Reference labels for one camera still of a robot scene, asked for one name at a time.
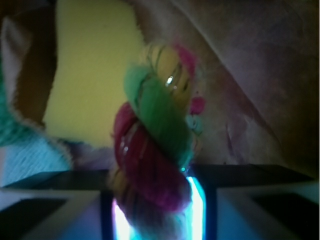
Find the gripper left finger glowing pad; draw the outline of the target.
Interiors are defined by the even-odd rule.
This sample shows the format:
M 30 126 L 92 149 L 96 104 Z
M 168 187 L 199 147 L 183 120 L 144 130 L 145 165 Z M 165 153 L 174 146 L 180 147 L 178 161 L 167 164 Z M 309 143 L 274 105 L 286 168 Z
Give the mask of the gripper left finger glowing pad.
M 109 170 L 42 172 L 0 189 L 3 240 L 128 240 Z

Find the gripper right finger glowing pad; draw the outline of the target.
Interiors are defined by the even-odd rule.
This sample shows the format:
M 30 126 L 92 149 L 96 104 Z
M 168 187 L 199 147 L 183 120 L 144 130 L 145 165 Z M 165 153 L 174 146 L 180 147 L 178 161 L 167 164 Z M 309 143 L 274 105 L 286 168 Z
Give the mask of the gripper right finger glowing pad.
M 195 164 L 190 240 L 317 240 L 319 182 L 280 165 Z

